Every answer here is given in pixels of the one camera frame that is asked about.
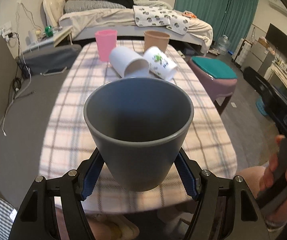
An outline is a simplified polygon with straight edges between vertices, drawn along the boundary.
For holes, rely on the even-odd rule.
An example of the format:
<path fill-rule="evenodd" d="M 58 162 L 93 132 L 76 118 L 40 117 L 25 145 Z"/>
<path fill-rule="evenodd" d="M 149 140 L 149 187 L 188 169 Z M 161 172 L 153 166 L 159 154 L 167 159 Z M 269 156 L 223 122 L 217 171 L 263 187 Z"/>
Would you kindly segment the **pink plastic cup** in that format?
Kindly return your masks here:
<path fill-rule="evenodd" d="M 95 33 L 99 59 L 102 62 L 109 61 L 109 55 L 117 44 L 117 30 L 105 29 Z"/>

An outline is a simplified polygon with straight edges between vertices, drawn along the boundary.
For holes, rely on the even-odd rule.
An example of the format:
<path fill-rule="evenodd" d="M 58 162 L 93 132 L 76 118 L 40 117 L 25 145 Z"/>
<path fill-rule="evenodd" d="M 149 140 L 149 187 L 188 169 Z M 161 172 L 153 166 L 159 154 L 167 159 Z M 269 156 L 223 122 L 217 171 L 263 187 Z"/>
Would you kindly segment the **white suitcase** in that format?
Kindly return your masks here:
<path fill-rule="evenodd" d="M 253 44 L 248 40 L 244 38 L 240 39 L 239 44 L 231 56 L 233 63 L 240 67 L 244 63 L 244 60 L 250 52 L 252 45 Z"/>

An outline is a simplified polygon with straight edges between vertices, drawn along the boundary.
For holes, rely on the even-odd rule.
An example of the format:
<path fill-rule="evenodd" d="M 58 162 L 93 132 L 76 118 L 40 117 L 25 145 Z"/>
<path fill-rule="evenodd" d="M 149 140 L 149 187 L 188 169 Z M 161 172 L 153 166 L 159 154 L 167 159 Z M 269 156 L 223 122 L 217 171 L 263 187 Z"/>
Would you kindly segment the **green soda can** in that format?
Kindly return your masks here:
<path fill-rule="evenodd" d="M 45 35 L 46 35 L 46 37 L 52 37 L 53 36 L 53 28 L 50 25 L 45 27 Z"/>

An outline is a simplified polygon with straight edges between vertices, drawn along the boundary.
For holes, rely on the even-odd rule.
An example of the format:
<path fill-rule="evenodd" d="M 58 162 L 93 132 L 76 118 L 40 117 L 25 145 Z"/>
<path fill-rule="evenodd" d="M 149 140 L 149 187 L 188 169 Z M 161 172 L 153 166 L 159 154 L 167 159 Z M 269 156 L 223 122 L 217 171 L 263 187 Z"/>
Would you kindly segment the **purple stool teal cushion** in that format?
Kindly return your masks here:
<path fill-rule="evenodd" d="M 208 57 L 193 56 L 188 65 L 221 115 L 235 92 L 237 75 L 224 62 Z"/>

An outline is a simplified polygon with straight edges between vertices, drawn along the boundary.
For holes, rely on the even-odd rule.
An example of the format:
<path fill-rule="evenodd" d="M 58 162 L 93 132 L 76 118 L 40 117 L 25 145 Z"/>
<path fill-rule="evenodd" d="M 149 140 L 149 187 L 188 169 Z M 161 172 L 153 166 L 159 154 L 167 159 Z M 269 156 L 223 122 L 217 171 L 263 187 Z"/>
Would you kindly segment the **dark grey cup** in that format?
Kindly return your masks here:
<path fill-rule="evenodd" d="M 83 113 L 115 181 L 142 192 L 166 178 L 194 118 L 194 105 L 168 81 L 131 77 L 93 91 Z"/>

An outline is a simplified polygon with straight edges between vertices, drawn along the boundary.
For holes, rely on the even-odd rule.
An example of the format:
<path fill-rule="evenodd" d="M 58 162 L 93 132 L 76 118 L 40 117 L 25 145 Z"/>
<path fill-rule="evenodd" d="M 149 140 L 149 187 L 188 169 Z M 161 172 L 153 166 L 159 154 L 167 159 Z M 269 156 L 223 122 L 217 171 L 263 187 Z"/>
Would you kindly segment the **white air conditioner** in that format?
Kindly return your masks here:
<path fill-rule="evenodd" d="M 273 8 L 275 8 L 276 10 L 283 11 L 284 13 L 287 14 L 287 8 L 284 6 L 282 1 L 280 1 L 280 0 L 269 0 L 269 5 Z"/>

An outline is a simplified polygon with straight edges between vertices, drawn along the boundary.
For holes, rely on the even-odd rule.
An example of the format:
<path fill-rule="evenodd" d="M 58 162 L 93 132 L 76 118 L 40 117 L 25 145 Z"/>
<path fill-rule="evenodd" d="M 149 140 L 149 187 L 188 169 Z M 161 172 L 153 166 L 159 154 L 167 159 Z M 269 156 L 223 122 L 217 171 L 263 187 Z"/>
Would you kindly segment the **clear water jug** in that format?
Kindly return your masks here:
<path fill-rule="evenodd" d="M 226 55 L 226 53 L 228 52 L 229 46 L 230 46 L 230 41 L 227 35 L 222 35 L 217 40 L 217 49 L 221 55 Z"/>

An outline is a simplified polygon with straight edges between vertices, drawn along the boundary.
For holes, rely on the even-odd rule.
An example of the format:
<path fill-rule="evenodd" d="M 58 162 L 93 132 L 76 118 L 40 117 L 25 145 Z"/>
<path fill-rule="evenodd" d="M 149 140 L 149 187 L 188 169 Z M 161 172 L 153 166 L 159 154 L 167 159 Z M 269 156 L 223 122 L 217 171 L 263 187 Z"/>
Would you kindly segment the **white wall power strip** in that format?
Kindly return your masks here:
<path fill-rule="evenodd" d="M 12 23 L 11 21 L 6 22 L 4 25 L 0 27 L 0 35 L 4 38 L 6 42 L 12 38 Z"/>

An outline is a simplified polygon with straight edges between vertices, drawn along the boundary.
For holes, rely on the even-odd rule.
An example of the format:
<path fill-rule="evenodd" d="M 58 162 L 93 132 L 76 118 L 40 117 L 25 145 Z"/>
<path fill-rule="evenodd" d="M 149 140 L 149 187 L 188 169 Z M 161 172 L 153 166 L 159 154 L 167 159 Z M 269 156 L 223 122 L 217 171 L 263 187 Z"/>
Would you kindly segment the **white cup green print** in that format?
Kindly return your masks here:
<path fill-rule="evenodd" d="M 170 81 L 177 72 L 177 64 L 156 46 L 148 48 L 143 58 L 149 63 L 150 71 L 163 80 Z"/>

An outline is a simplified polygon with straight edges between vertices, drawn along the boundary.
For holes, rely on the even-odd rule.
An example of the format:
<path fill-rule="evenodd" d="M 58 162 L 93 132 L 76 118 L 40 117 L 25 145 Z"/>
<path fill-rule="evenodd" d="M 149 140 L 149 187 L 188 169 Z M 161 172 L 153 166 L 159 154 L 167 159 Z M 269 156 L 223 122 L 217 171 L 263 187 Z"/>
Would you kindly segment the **plaid table blanket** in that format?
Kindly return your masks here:
<path fill-rule="evenodd" d="M 178 66 L 173 83 L 190 96 L 194 120 L 183 143 L 190 159 L 218 177 L 232 178 L 237 171 L 236 153 L 214 104 L 188 64 L 171 46 L 166 55 Z M 50 115 L 41 151 L 39 174 L 56 178 L 90 158 L 95 143 L 83 116 L 86 99 L 99 86 L 118 79 L 111 65 L 99 60 L 97 44 L 85 45 L 59 91 Z M 92 195 L 82 206 L 87 213 L 126 214 L 159 209 L 189 200 L 178 172 L 172 167 L 158 187 L 129 192 L 101 170 Z"/>

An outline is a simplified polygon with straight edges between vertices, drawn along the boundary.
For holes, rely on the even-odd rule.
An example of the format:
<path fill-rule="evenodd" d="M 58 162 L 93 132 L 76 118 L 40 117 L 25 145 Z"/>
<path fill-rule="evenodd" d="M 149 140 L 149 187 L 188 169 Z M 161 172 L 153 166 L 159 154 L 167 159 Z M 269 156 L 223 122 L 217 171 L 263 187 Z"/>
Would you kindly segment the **white bedside table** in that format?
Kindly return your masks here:
<path fill-rule="evenodd" d="M 43 39 L 40 42 L 28 46 L 28 48 L 25 49 L 23 53 L 48 47 L 50 48 L 56 47 L 66 38 L 70 41 L 70 43 L 72 43 L 71 33 L 72 33 L 72 25 L 67 27 L 60 27 L 59 30 L 56 31 L 52 37 L 47 37 L 46 39 Z"/>

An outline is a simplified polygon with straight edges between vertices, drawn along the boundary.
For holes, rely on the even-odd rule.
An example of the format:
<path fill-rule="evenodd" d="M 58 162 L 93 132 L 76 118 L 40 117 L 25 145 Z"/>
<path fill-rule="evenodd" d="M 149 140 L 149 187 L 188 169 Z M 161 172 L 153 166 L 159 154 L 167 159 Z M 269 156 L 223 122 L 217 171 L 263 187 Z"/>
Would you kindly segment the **patterned white quilted mat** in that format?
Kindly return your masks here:
<path fill-rule="evenodd" d="M 179 35 L 185 35 L 189 19 L 166 7 L 133 6 L 134 19 L 138 27 L 165 27 Z"/>

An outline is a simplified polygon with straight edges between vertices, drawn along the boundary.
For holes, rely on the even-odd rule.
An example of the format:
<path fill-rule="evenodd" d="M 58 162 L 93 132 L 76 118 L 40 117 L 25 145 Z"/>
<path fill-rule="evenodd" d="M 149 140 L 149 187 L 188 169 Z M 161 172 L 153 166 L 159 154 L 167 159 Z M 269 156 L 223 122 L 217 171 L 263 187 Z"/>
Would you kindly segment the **green curtain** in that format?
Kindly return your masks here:
<path fill-rule="evenodd" d="M 228 37 L 230 51 L 235 51 L 240 39 L 245 38 L 254 20 L 259 0 L 175 0 L 178 11 L 193 12 L 197 18 L 212 26 L 217 41 Z"/>

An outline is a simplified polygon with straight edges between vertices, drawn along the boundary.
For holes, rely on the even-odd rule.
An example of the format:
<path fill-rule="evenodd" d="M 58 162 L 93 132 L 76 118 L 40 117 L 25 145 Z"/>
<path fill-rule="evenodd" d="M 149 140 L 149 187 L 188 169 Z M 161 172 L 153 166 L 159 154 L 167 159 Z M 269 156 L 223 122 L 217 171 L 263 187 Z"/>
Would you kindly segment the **white smartphone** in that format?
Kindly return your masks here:
<path fill-rule="evenodd" d="M 57 74 L 62 74 L 67 70 L 67 67 L 64 68 L 53 68 L 53 69 L 48 69 L 46 72 L 44 72 L 42 75 L 43 76 L 50 76 L 50 75 L 57 75 Z"/>

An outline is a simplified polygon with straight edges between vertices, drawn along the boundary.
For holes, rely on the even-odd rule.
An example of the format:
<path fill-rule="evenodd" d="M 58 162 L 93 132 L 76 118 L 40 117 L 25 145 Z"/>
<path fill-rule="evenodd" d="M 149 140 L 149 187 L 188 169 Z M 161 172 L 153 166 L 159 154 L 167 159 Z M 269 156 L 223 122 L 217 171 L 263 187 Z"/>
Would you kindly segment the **grey sofa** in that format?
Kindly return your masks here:
<path fill-rule="evenodd" d="M 0 197 L 16 208 L 39 174 L 47 124 L 67 74 L 34 75 L 13 99 L 20 70 L 0 36 Z"/>

